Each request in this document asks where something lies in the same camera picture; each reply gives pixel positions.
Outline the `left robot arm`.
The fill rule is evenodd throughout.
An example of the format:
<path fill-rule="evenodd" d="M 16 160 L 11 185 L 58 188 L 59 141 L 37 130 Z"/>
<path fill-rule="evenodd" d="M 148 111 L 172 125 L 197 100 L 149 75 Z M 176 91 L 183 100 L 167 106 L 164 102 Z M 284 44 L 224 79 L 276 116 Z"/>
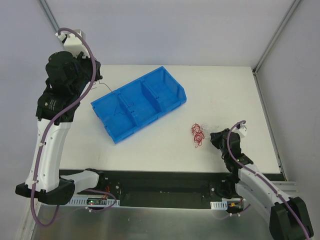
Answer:
<path fill-rule="evenodd" d="M 66 136 L 74 120 L 77 105 L 54 117 L 82 95 L 91 80 L 101 80 L 101 64 L 93 68 L 84 52 L 72 54 L 60 51 L 48 58 L 46 87 L 37 101 L 37 142 L 29 175 L 15 187 L 15 193 L 35 198 L 47 205 L 66 205 L 75 193 L 78 177 L 59 175 Z"/>

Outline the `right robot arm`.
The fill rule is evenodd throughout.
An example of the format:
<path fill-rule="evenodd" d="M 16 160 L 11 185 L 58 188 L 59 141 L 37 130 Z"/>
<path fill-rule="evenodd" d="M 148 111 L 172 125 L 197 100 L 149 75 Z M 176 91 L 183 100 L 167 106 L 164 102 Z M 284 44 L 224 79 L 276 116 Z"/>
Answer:
<path fill-rule="evenodd" d="M 221 151 L 230 174 L 215 187 L 225 199 L 237 196 L 248 201 L 266 221 L 274 240 L 309 240 L 314 231 L 305 202 L 292 197 L 261 173 L 241 150 L 241 137 L 226 128 L 210 133 L 210 142 Z"/>

